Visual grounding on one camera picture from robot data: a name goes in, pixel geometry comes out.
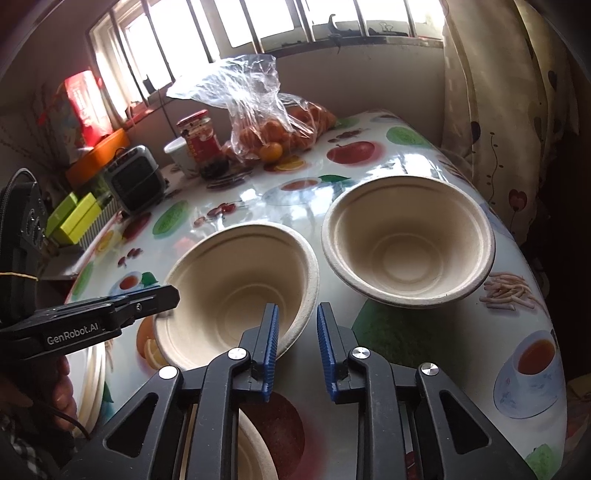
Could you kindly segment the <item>person's left hand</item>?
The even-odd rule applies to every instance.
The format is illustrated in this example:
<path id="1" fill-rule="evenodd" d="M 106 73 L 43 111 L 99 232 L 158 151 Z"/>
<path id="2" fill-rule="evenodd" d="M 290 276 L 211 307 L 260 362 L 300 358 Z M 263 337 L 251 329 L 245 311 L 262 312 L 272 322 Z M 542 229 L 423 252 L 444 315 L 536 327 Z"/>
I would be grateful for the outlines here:
<path id="1" fill-rule="evenodd" d="M 77 405 L 65 356 L 49 356 L 33 362 L 34 398 L 41 400 L 70 419 L 77 419 Z"/>

